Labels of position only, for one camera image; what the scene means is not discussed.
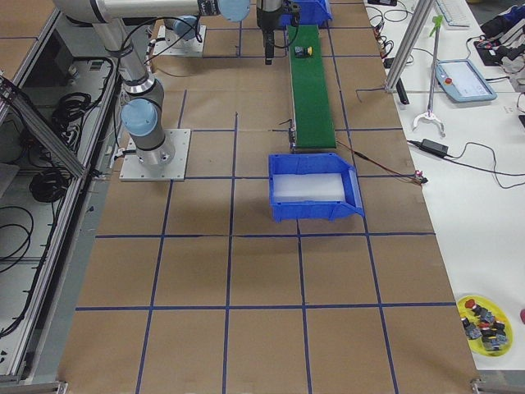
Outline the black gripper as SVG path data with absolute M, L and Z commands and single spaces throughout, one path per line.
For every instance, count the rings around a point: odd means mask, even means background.
M 257 0 L 257 23 L 263 31 L 265 64 L 271 65 L 275 56 L 274 31 L 281 18 L 281 0 Z

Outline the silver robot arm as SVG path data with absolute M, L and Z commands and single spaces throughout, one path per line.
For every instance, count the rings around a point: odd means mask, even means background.
M 178 39 L 190 41 L 199 34 L 200 24 L 197 16 L 178 16 L 163 20 L 165 26 L 165 40 L 173 44 Z
M 242 21 L 250 12 L 250 1 L 56 1 L 66 16 L 90 23 L 110 56 L 119 63 L 130 102 L 121 119 L 134 141 L 144 165 L 165 165 L 175 156 L 175 145 L 162 129 L 163 87 L 144 64 L 125 32 L 123 20 L 133 17 L 176 19 L 182 16 L 221 15 L 231 22 Z

